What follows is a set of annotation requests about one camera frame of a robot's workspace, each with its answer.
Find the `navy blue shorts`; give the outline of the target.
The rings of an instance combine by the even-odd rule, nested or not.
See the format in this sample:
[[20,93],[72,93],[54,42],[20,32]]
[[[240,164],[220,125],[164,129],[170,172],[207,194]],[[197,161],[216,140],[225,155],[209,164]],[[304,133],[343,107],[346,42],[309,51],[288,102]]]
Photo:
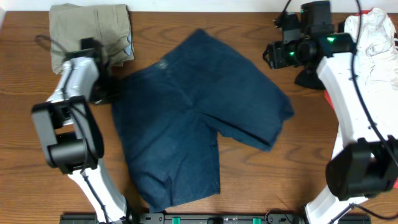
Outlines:
[[201,29],[122,83],[114,125],[152,213],[220,192],[218,135],[269,151],[294,113],[250,60]]

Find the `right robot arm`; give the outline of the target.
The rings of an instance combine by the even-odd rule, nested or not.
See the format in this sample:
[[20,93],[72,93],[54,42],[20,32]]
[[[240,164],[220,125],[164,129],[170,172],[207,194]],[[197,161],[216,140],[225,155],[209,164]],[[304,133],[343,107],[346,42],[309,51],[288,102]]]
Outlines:
[[329,1],[284,9],[275,19],[282,40],[263,53],[272,69],[303,67],[300,74],[324,89],[338,118],[341,146],[326,165],[326,187],[299,214],[269,212],[268,222],[369,223],[364,202],[392,190],[397,180],[397,131],[370,114],[369,98],[356,67],[358,37],[337,32]]

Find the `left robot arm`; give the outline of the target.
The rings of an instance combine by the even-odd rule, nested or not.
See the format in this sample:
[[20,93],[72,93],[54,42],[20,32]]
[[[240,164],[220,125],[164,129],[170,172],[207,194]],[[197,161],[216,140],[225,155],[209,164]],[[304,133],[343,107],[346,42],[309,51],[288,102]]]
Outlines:
[[118,81],[103,46],[86,38],[79,50],[68,51],[46,35],[37,35],[35,42],[62,57],[56,89],[31,111],[46,163],[79,186],[96,212],[95,223],[139,223],[105,167],[103,137],[90,110],[90,105],[118,97]]

